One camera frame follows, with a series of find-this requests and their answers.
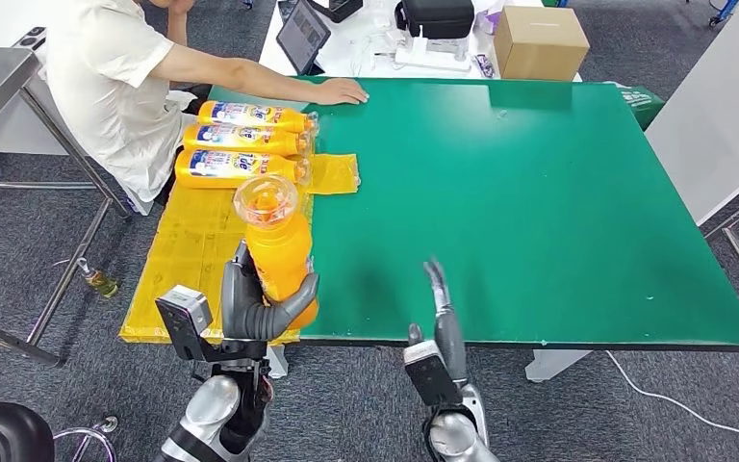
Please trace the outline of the person's right hand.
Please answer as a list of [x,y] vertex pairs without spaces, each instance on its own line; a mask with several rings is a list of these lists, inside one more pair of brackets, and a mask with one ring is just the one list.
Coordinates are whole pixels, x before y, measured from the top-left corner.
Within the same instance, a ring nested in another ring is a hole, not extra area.
[[369,101],[369,94],[355,80],[331,78],[316,84],[313,101],[324,106],[359,105]]

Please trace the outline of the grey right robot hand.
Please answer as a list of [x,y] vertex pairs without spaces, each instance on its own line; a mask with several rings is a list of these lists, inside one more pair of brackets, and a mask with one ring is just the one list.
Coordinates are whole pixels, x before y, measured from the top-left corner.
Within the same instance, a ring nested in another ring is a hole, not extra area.
[[462,389],[468,384],[466,346],[446,276],[443,267],[434,258],[425,262],[423,267],[430,281],[435,305],[433,341],[441,353],[448,376],[458,389]]

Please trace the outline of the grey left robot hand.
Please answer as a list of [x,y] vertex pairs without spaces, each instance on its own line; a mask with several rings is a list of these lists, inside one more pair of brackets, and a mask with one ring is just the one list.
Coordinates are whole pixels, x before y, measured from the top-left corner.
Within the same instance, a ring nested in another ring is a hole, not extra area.
[[267,301],[245,241],[225,263],[221,284],[221,322],[225,340],[273,341],[315,300],[319,275],[305,275],[289,297]]

